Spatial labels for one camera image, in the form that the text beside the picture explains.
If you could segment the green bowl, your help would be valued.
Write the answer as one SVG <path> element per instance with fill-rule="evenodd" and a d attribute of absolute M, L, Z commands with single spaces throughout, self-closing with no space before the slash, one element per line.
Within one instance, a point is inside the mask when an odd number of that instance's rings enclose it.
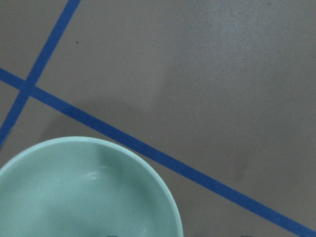
<path fill-rule="evenodd" d="M 0 170 L 3 237 L 181 237 L 175 200 L 134 152 L 91 137 L 36 144 Z"/>

